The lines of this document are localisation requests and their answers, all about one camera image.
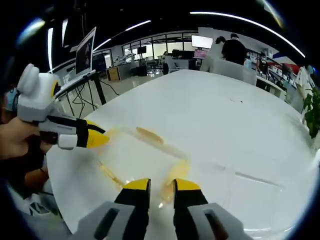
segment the chair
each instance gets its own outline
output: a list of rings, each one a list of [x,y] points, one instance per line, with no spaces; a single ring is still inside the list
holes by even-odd
[[[216,58],[212,61],[213,67],[210,68],[210,73],[238,79],[253,86],[256,85],[257,76],[254,71],[247,69],[243,65],[223,59]]]
[[[181,69],[185,69],[183,67],[179,67],[175,64],[174,60],[172,59],[172,56],[165,56],[165,63],[168,65],[169,67],[169,72],[168,73],[172,73]]]

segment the white table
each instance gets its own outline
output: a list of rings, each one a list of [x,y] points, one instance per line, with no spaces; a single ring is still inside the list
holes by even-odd
[[[269,81],[269,80],[263,78],[262,76],[258,76],[258,75],[256,76],[256,78],[271,86],[271,88],[270,88],[270,93],[271,94],[277,96],[281,100],[285,100],[286,99],[286,95],[287,95],[286,91],[281,89],[279,86],[274,84],[272,81]]]
[[[283,239],[305,209],[317,175],[301,115],[268,92],[226,76],[170,73],[118,96],[87,119],[106,130],[154,130],[189,153],[188,179],[209,202],[240,219],[252,237]],[[74,156],[85,158],[86,150],[76,148]],[[75,232],[90,206],[113,201],[116,194],[77,186],[80,160],[72,154],[65,159],[64,153],[57,147],[48,152],[48,171],[60,212]],[[145,239],[175,239],[172,205],[152,211],[157,214]]]

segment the ceiling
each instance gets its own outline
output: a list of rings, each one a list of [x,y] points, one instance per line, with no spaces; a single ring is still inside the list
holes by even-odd
[[[281,51],[297,64],[302,63],[303,58],[299,53],[282,39],[261,27],[228,17],[190,14],[191,11],[203,11],[233,14],[265,25],[291,41],[313,61],[314,65],[319,66],[316,52],[319,51],[316,47],[317,39],[311,37],[317,33],[313,24],[316,23],[317,12],[310,12],[312,7],[306,6],[304,11],[304,6],[292,6],[289,1],[287,4],[286,1],[281,1],[281,4],[276,1],[271,2],[284,20],[284,28],[280,28],[271,14],[255,0],[214,1],[212,5],[198,4],[198,6],[192,2],[190,6],[187,6],[186,3],[174,5],[163,1],[135,5],[123,3],[118,6],[109,3],[109,1],[101,0],[77,0],[75,2],[52,0],[47,1],[46,4],[39,0],[29,0],[25,3],[17,0],[10,1],[10,16],[1,16],[2,22],[7,23],[2,25],[7,38],[1,65],[5,66],[8,56],[15,55],[14,72],[17,76],[30,62],[38,66],[41,71],[48,71],[47,31],[49,28],[53,28],[52,64],[55,67],[74,58],[74,53],[69,53],[70,48],[78,45],[84,34],[93,27],[97,27],[94,47],[112,38],[102,48],[123,45],[139,38],[164,32],[210,27],[257,39]],[[35,17],[41,17],[46,22],[45,26],[17,50],[15,39]],[[62,21],[64,19],[68,19],[68,25],[64,37],[65,47],[62,47]],[[146,20],[151,20],[151,22],[125,31]]]

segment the floor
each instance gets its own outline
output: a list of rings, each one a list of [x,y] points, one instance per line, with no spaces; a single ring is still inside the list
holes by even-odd
[[[127,78],[125,80],[121,80],[121,81],[108,81],[108,79],[106,78],[101,78],[101,87],[103,90],[103,94],[105,97],[106,102],[111,101],[112,99],[116,98],[117,94],[121,95],[139,85],[142,85],[144,83],[147,83],[153,79],[156,79],[160,76],[162,76],[163,73],[160,71],[154,71],[154,72],[150,72],[148,73],[147,76],[132,76],[130,78]],[[90,84],[90,88],[88,83],[86,83],[84,86],[80,86],[78,89],[70,92],[68,94],[69,97],[69,101],[70,104],[68,102],[67,97],[64,97],[60,100],[60,105],[62,110],[69,114],[69,115],[73,115],[77,117],[77,118],[85,118],[87,115],[89,115],[90,113],[92,113],[94,111],[94,109],[97,109],[98,107],[100,107],[101,101],[97,92],[97,88],[96,85],[93,81],[89,82]],[[83,88],[83,90],[81,91],[81,97],[82,99],[84,99],[85,102],[83,100],[81,100],[79,97],[77,97],[79,90],[81,90]]]

